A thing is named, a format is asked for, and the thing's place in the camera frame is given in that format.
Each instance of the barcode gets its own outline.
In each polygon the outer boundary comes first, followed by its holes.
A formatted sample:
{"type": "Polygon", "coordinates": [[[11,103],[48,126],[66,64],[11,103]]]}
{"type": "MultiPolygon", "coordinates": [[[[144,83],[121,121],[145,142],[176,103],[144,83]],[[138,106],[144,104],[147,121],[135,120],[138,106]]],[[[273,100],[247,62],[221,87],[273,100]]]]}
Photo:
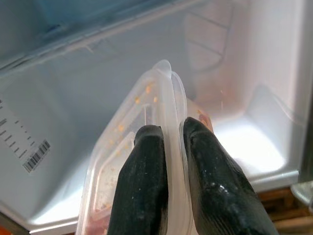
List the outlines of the barcode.
{"type": "Polygon", "coordinates": [[[23,164],[28,173],[32,172],[37,167],[37,165],[44,158],[49,149],[50,144],[48,143],[48,141],[44,140],[42,144],[39,145],[38,150],[33,153],[23,164]]]}

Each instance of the white refrigerator wall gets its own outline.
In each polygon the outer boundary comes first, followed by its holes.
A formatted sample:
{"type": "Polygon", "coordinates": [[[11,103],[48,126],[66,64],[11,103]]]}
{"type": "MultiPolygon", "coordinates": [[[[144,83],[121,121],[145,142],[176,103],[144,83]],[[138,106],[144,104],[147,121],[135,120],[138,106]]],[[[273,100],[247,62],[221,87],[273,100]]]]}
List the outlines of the white refrigerator wall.
{"type": "Polygon", "coordinates": [[[312,87],[312,4],[198,2],[1,78],[12,112],[51,144],[28,174],[0,142],[3,213],[34,234],[73,230],[94,143],[136,80],[161,59],[212,117],[256,190],[297,181],[312,87]]]}

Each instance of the sticker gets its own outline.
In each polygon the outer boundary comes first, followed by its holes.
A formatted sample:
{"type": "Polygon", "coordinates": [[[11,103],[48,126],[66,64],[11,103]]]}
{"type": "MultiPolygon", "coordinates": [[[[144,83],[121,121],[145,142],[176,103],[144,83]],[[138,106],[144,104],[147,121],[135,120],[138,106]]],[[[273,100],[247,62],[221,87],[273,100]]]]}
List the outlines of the sticker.
{"type": "Polygon", "coordinates": [[[13,151],[28,173],[36,169],[51,149],[47,140],[37,141],[30,135],[1,98],[0,140],[13,151]]]}

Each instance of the refrigerator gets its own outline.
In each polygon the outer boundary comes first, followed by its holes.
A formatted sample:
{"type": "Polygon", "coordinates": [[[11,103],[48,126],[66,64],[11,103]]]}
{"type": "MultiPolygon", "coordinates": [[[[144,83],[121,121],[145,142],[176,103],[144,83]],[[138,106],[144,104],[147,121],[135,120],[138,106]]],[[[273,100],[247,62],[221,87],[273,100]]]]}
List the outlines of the refrigerator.
{"type": "Polygon", "coordinates": [[[92,149],[166,59],[256,192],[311,180],[313,1],[0,0],[0,212],[77,226],[92,149]]]}

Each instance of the clear plastic lid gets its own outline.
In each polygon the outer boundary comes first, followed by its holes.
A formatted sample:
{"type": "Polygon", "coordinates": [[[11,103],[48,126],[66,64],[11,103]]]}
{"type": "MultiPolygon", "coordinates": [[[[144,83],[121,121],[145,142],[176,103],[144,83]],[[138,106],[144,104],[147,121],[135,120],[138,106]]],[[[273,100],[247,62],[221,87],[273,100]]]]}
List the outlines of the clear plastic lid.
{"type": "Polygon", "coordinates": [[[87,172],[77,235],[106,234],[118,174],[143,125],[161,126],[164,134],[169,202],[168,235],[188,235],[192,225],[186,191],[179,124],[187,115],[185,91],[166,60],[144,73],[96,143],[87,172]]]}

